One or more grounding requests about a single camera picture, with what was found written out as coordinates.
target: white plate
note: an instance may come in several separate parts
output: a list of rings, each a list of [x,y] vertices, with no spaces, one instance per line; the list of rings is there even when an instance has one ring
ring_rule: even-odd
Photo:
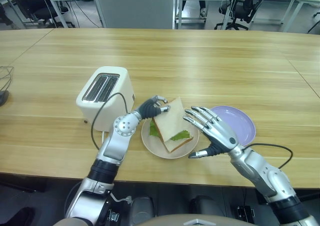
[[[168,152],[166,146],[164,146],[159,137],[149,135],[150,121],[150,118],[144,121],[141,129],[141,138],[144,146],[154,155],[160,158],[173,160],[188,155],[196,147],[200,133],[196,127],[190,124],[190,127],[187,130],[193,136],[193,139],[185,143],[175,151],[171,153]]]

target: toaster slot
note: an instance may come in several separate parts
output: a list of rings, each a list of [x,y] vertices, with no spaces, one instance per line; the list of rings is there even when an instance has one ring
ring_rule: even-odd
[[[85,92],[82,100],[87,102],[104,103],[110,96],[118,79],[118,74],[99,74]]]
[[[105,87],[103,91],[100,93],[100,96],[98,98],[99,103],[104,103],[109,98],[112,90],[114,89],[116,83],[118,81],[118,77],[110,77],[107,83],[105,84]]]

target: plate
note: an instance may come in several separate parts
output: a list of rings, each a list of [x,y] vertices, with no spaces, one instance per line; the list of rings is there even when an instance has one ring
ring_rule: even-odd
[[[240,109],[230,106],[217,106],[211,109],[235,132],[239,143],[250,144],[256,137],[256,126],[251,118]]]
[[[199,130],[190,124],[190,127],[187,130],[191,135],[193,135],[193,139],[185,143],[175,151],[171,153],[168,152],[166,146],[164,146],[159,137],[149,135],[150,121],[151,118],[144,121],[141,129],[141,138],[146,149],[149,150],[152,154],[160,158],[173,160],[188,155],[196,147],[199,140]]]

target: sandwich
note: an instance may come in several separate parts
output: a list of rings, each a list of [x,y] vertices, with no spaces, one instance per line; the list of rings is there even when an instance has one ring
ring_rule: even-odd
[[[172,153],[194,137],[190,134],[192,125],[183,119],[185,110],[180,97],[167,105],[171,106],[168,112],[152,118],[149,135],[159,137],[168,152]]]

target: computer mouse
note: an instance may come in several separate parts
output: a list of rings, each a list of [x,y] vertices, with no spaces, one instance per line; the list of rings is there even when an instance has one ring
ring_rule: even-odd
[[[9,91],[0,91],[0,106],[4,105],[8,99]]]

